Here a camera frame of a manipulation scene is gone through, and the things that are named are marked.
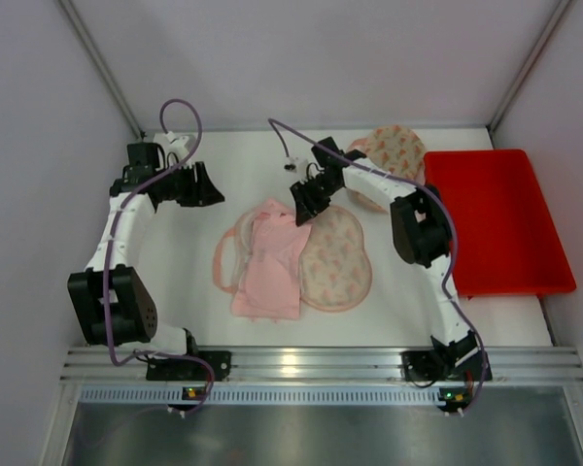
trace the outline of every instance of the patterned pad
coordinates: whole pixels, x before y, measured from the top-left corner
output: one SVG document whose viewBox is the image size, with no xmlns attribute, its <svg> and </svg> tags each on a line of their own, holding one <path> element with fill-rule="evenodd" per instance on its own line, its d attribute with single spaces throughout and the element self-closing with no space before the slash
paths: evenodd
<svg viewBox="0 0 583 466">
<path fill-rule="evenodd" d="M 356 139 L 348 151 L 353 149 L 363 152 L 377 167 L 408 180 L 414 180 L 423 168 L 426 154 L 426 147 L 419 136 L 412 129 L 398 124 L 381 126 L 366 138 Z M 359 192 L 348 190 L 348 194 L 353 201 L 372 211 L 385 212 Z"/>
<path fill-rule="evenodd" d="M 250 212 L 242 215 L 216 247 L 214 284 L 222 291 L 237 291 L 251 255 L 253 219 Z M 338 313 L 354 308 L 369 293 L 372 280 L 362 227 L 350 212 L 338 206 L 330 206 L 312 222 L 309 240 L 300 255 L 301 299 L 325 312 Z M 235 266 L 229 285 L 224 285 L 223 247 L 231 239 L 235 246 Z"/>
</svg>

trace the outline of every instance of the pink garment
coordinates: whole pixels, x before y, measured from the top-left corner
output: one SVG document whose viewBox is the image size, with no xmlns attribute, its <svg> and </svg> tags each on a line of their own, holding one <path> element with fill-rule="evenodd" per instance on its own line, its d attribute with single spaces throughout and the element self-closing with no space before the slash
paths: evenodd
<svg viewBox="0 0 583 466">
<path fill-rule="evenodd" d="M 231 303 L 237 316 L 300 318 L 298 262 L 311 225 L 274 199 L 254 210 L 252 255 Z"/>
</svg>

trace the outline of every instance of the wire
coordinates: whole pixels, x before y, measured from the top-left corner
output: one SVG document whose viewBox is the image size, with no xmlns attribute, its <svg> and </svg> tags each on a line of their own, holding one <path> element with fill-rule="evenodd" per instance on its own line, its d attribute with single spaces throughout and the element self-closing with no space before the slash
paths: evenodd
<svg viewBox="0 0 583 466">
<path fill-rule="evenodd" d="M 168 154 L 166 155 L 166 164 L 168 165 L 169 159 L 171 158 L 171 155 L 173 155 L 175 157 L 175 163 L 179 163 L 179 157 L 177 156 L 177 154 L 175 152 L 168 152 Z"/>
<path fill-rule="evenodd" d="M 168 168 L 168 157 L 164 153 L 164 148 L 162 147 L 162 144 L 155 143 L 155 145 L 157 146 L 157 151 L 162 156 L 162 166 L 164 167 L 164 170 L 166 170 Z"/>
<path fill-rule="evenodd" d="M 449 214 L 449 211 L 447 210 L 445 205 L 441 202 L 441 200 L 438 198 L 438 196 L 436 196 L 433 192 L 431 192 L 425 186 L 423 186 L 420 183 L 415 182 L 414 180 L 408 180 L 405 178 L 396 177 L 395 175 L 392 175 L 389 172 L 384 172 L 380 169 L 371 169 L 371 168 L 365 167 L 364 165 L 359 165 L 358 163 L 350 161 L 347 158 L 345 158 L 342 155 L 335 152 L 334 150 L 331 150 L 331 149 L 327 148 L 326 146 L 320 144 L 319 142 L 312 140 L 311 138 L 305 136 L 301 132 L 284 124 L 283 122 L 281 122 L 277 119 L 269 118 L 268 123 L 270 123 L 270 126 L 272 126 L 272 129 L 274 130 L 274 132 L 277 134 L 277 136 L 281 140 L 281 143 L 283 144 L 283 149 L 285 150 L 285 155 L 287 157 L 290 156 L 290 152 L 288 150 L 287 144 L 285 143 L 285 139 L 283 138 L 283 135 L 281 134 L 281 131 L 279 130 L 279 128 L 277 128 L 277 126 L 280 126 L 283 129 L 290 131 L 294 136 L 297 136 L 298 138 L 302 139 L 303 141 L 306 141 L 307 143 L 311 144 L 312 146 L 316 146 L 316 147 L 320 148 L 321 150 L 325 151 L 328 155 L 336 158 L 337 160 L 339 160 L 341 162 L 346 163 L 347 165 L 352 165 L 353 167 L 359 168 L 367 173 L 372 173 L 372 174 L 379 176 L 381 178 L 387 178 L 387 179 L 389 179 L 393 182 L 396 182 L 396 183 L 407 183 L 407 184 L 410 184 L 410 185 L 416 187 L 417 189 L 422 190 L 425 195 L 427 195 L 432 201 L 434 201 L 438 205 L 438 207 L 442 211 L 443 215 L 445 215 L 445 218 L 447 218 L 447 223 L 449 224 L 449 228 L 451 229 L 451 232 L 452 232 L 453 242 L 452 242 L 452 251 L 450 254 L 449 267 L 447 268 L 447 271 L 445 272 L 445 276 L 443 277 L 443 281 L 441 283 L 441 289 L 442 289 L 443 293 L 445 294 L 445 296 L 447 297 L 447 299 L 449 300 L 449 302 L 451 303 L 451 305 L 454 307 L 454 309 L 458 313 L 458 315 L 460 316 L 460 318 L 464 321 L 464 323 L 466 325 L 468 325 L 468 328 L 470 328 L 470 330 L 473 332 L 473 335 L 477 339 L 477 343 L 479 345 L 479 350 L 481 351 L 481 354 L 482 354 L 482 371 L 481 371 L 481 377 L 479 378 L 480 379 L 479 384 L 477 384 L 477 390 L 475 390 L 475 393 L 473 395 L 471 402 L 463 410 L 463 412 L 468 411 L 477 402 L 477 400 L 479 399 L 479 395 L 482 391 L 482 386 L 484 385 L 484 380 L 486 379 L 486 374 L 488 372 L 488 355 L 486 354 L 486 348 L 484 347 L 484 342 L 482 341 L 482 337 L 479 334 L 479 332 L 477 331 L 477 328 L 475 328 L 475 325 L 473 325 L 473 322 L 471 322 L 470 319 L 464 314 L 464 312 L 461 309 L 460 305 L 458 304 L 458 301 L 456 300 L 455 296 L 453 296 L 449 292 L 449 290 L 447 289 L 447 283 L 454 272 L 454 267 L 456 266 L 456 259 L 458 257 L 459 243 L 458 243 L 458 234 L 456 233 L 456 225 L 454 224 L 454 220 L 452 219 L 452 217 Z"/>
<path fill-rule="evenodd" d="M 416 383 L 410 377 L 410 372 L 408 371 L 408 366 L 406 364 L 404 364 L 404 366 L 403 366 L 403 371 L 404 371 L 404 377 L 406 378 L 406 380 L 410 381 L 417 388 L 430 388 L 432 385 L 434 385 L 435 383 L 438 382 L 438 379 L 434 379 L 428 383 Z"/>
<path fill-rule="evenodd" d="M 142 191 L 147 189 L 152 184 L 158 182 L 159 180 L 161 180 L 164 177 L 167 177 L 168 175 L 175 172 L 176 170 L 178 170 L 182 166 L 186 165 L 188 163 L 188 161 L 192 158 L 192 156 L 196 153 L 196 150 L 198 149 L 199 145 L 201 144 L 201 139 L 203 138 L 203 123 L 201 121 L 200 115 L 198 114 L 198 111 L 194 108 L 194 106 L 190 102 L 188 102 L 187 100 L 183 100 L 183 99 L 167 100 L 166 102 L 164 102 L 164 104 L 160 108 L 160 110 L 159 110 L 159 122 L 160 122 L 160 125 L 162 126 L 164 132 L 168 132 L 166 130 L 166 125 L 164 124 L 164 111 L 166 110 L 166 108 L 169 105 L 174 104 L 174 103 L 185 105 L 186 107 L 188 107 L 190 109 L 190 111 L 194 115 L 194 119 L 196 120 L 196 129 L 197 129 L 196 141 L 194 142 L 194 145 L 192 146 L 192 148 L 189 150 L 188 155 L 186 155 L 179 162 L 171 165 L 170 167 L 166 168 L 162 172 L 158 173 L 154 177 L 146 180 L 144 183 L 136 186 L 125 197 L 125 199 L 123 199 L 123 201 L 120 203 L 120 208 L 117 211 L 117 214 L 115 215 L 115 218 L 113 219 L 113 221 L 111 223 L 109 240 L 106 244 L 106 254 L 104 257 L 104 268 L 102 271 L 102 283 L 103 283 L 102 284 L 102 300 L 103 300 L 103 304 L 104 304 L 104 320 L 105 320 L 104 324 L 106 327 L 106 344 L 108 345 L 108 354 L 110 356 L 110 360 L 112 361 L 112 363 L 115 366 L 122 366 L 124 364 L 127 364 L 129 361 L 131 361 L 132 359 L 135 359 L 137 357 L 150 356 L 150 355 L 156 354 L 159 357 L 166 357 L 169 359 L 181 359 L 184 361 L 195 362 L 197 364 L 200 364 L 201 366 L 203 366 L 207 370 L 207 372 L 209 373 L 209 382 L 207 383 L 207 381 L 206 381 L 205 393 L 204 393 L 203 397 L 201 398 L 199 403 L 197 405 L 195 405 L 194 409 L 190 411 L 190 413 L 192 414 L 192 413 L 195 413 L 196 411 L 198 411 L 203 406 L 203 404 L 205 403 L 205 400 L 207 400 L 207 398 L 209 397 L 209 395 L 212 391 L 212 388 L 214 386 L 214 380 L 216 379 L 216 374 L 214 373 L 214 369 L 212 368 L 212 366 L 207 361 L 201 359 L 200 357 L 190 356 L 187 354 L 169 354 L 166 352 L 158 352 L 158 351 L 153 351 L 153 350 L 134 351 L 132 354 L 127 356 L 125 359 L 118 360 L 117 351 L 115 349 L 115 337 L 113 335 L 112 316 L 111 316 L 111 312 L 110 312 L 110 264 L 111 264 L 112 255 L 113 255 L 113 245 L 115 242 L 115 236 L 117 234 L 117 229 L 119 227 L 119 221 L 120 221 L 121 214 L 123 213 L 123 211 L 125 210 L 127 205 L 130 203 L 130 201 L 132 199 L 134 199 L 134 197 L 136 197 L 138 194 L 140 194 Z"/>
<path fill-rule="evenodd" d="M 309 180 L 310 178 L 313 178 L 313 177 L 311 176 L 311 166 L 314 166 L 314 167 L 315 167 L 315 169 L 318 171 L 318 173 L 322 173 L 322 172 L 324 171 L 323 169 L 320 169 L 320 167 L 318 166 L 318 164 L 317 164 L 317 163 L 315 163 L 315 162 L 311 162 L 311 163 L 309 163 L 309 164 L 307 165 L 307 180 Z"/>
</svg>

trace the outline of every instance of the metal beam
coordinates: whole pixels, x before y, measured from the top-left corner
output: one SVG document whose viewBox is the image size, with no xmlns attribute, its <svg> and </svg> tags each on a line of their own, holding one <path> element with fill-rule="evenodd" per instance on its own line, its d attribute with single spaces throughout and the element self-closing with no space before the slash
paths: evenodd
<svg viewBox="0 0 583 466">
<path fill-rule="evenodd" d="M 117 107 L 119 108 L 125 123 L 127 123 L 134 136 L 140 139 L 143 135 L 143 130 L 138 124 L 136 116 L 134 116 L 134 113 L 130 109 L 129 104 L 127 104 L 127 100 L 125 99 L 125 96 L 123 95 L 117 80 L 110 71 L 104 56 L 102 55 L 101 51 L 99 51 L 99 47 L 96 46 L 92 36 L 88 32 L 85 22 L 76 9 L 76 6 L 71 0 L 57 0 L 57 3 L 67 17 L 69 24 L 71 25 L 73 31 L 76 33 L 76 36 L 85 48 L 85 52 L 90 58 L 90 61 L 93 64 L 97 75 L 108 89 L 108 92 L 110 93 L 115 104 L 117 104 Z"/>
<path fill-rule="evenodd" d="M 229 350 L 232 365 L 224 383 L 233 384 L 371 384 L 408 386 L 402 376 L 401 354 L 418 348 L 251 348 L 203 347 Z M 118 349 L 121 355 L 129 350 Z M 573 348 L 489 348 L 495 386 L 583 385 L 583 366 Z M 156 384 L 145 380 L 147 366 L 134 361 L 111 364 L 103 347 L 72 348 L 61 383 Z M 157 383 L 185 385 L 186 383 Z M 435 386 L 462 383 L 440 382 Z"/>
<path fill-rule="evenodd" d="M 540 57 L 546 51 L 549 43 L 551 42 L 551 39 L 559 29 L 563 20 L 566 18 L 570 7 L 572 7 L 574 3 L 575 0 L 560 0 L 555 6 L 555 9 L 546 21 L 542 32 L 533 44 L 533 47 L 527 55 L 523 66 L 521 66 L 521 69 L 516 75 L 516 78 L 514 78 L 514 81 L 507 88 L 507 91 L 505 94 L 503 94 L 503 97 L 498 103 L 495 114 L 493 115 L 491 122 L 488 124 L 488 132 L 491 139 L 494 140 L 494 135 L 497 131 L 497 128 L 503 122 L 507 112 L 509 112 L 511 107 L 514 105 L 514 102 L 516 101 L 516 98 L 518 97 L 521 89 L 525 85 L 525 82 L 531 76 L 535 65 L 537 65 Z"/>
</svg>

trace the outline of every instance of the metal frame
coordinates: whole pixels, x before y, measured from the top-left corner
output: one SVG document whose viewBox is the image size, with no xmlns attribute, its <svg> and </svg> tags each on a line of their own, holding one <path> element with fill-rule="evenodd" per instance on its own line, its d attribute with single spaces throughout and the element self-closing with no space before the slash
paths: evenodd
<svg viewBox="0 0 583 466">
<path fill-rule="evenodd" d="M 234 384 L 373 384 L 410 386 L 402 376 L 401 354 L 419 348 L 269 348 L 203 347 L 229 350 L 232 366 L 224 383 Z M 118 349 L 119 356 L 130 350 Z M 573 348 L 489 348 L 494 379 L 502 386 L 583 386 L 583 366 Z M 186 386 L 186 382 L 146 382 L 147 366 L 132 361 L 114 366 L 105 347 L 69 350 L 60 383 L 161 384 Z M 460 383 L 439 382 L 435 386 Z"/>
<path fill-rule="evenodd" d="M 498 127 L 503 122 L 503 119 L 512 108 L 516 102 L 516 98 L 520 93 L 521 89 L 532 75 L 532 71 L 539 62 L 542 54 L 548 49 L 548 46 L 558 31 L 560 25 L 563 23 L 564 19 L 567 17 L 570 8 L 574 5 L 576 0 L 560 0 L 555 9 L 547 19 L 540 35 L 535 40 L 532 49 L 527 55 L 527 58 L 523 62 L 521 69 L 514 78 L 512 84 L 507 88 L 503 94 L 503 98 L 498 103 L 497 109 L 488 124 L 488 133 L 490 134 L 491 140 L 494 139 L 495 133 Z"/>
<path fill-rule="evenodd" d="M 457 383 L 437 383 L 416 399 L 401 374 L 401 354 L 419 348 L 256 348 L 204 347 L 204 350 L 229 350 L 232 366 L 229 377 L 217 383 L 215 404 L 330 404 L 347 406 L 438 404 L 434 393 L 439 387 Z M 118 349 L 119 355 L 130 350 Z M 565 347 L 489 348 L 488 357 L 494 378 L 488 386 L 562 387 L 576 437 L 583 451 L 583 366 L 576 349 Z M 158 397 L 148 403 L 168 403 L 186 382 L 148 382 L 146 365 L 138 361 L 115 367 L 104 347 L 72 348 L 68 351 L 60 377 L 61 390 L 53 422 L 40 464 L 60 464 L 67 448 L 71 425 L 82 393 L 83 402 L 130 402 L 142 396 Z M 95 390 L 103 391 L 94 394 Z M 259 394 L 272 396 L 267 400 Z M 369 398 L 383 396 L 382 399 Z"/>
<path fill-rule="evenodd" d="M 55 1 L 82 43 L 96 73 L 119 108 L 125 123 L 134 136 L 141 138 L 142 127 L 73 1 Z M 557 2 L 487 126 L 491 138 L 514 104 L 520 90 L 531 76 L 573 4 L 574 0 Z M 228 380 L 217 384 L 222 388 L 222 392 L 232 387 L 240 387 L 253 392 L 265 388 L 270 391 L 278 390 L 279 393 L 290 391 L 291 388 L 297 391 L 299 387 L 303 389 L 308 387 L 313 392 L 316 390 L 321 392 L 321 387 L 325 387 L 331 393 L 338 393 L 352 387 L 357 391 L 387 388 L 399 389 L 399 393 L 405 393 L 410 390 L 410 387 L 401 375 L 401 353 L 415 349 L 243 347 L 208 348 L 208 350 L 231 350 L 233 353 L 233 366 Z M 119 350 L 119 353 L 123 352 L 127 354 L 129 351 Z M 494 373 L 494 379 L 487 383 L 489 386 L 562 387 L 566 394 L 576 436 L 583 450 L 583 367 L 576 350 L 573 348 L 490 348 L 488 355 Z M 176 389 L 186 385 L 186 383 L 146 382 L 145 373 L 145 366 L 137 362 L 120 368 L 112 366 L 105 348 L 71 349 L 61 374 L 60 392 L 39 464 L 52 466 L 61 464 L 81 393 L 92 384 L 122 387 L 122 389 L 132 391 L 142 386 L 151 390 L 152 387 Z M 452 383 L 437 383 L 436 387 L 450 385 Z M 343 398 L 333 398 L 330 401 L 339 405 L 354 403 L 354 400 Z M 246 404 L 247 400 L 231 396 L 226 400 L 222 399 L 222 402 Z"/>
</svg>

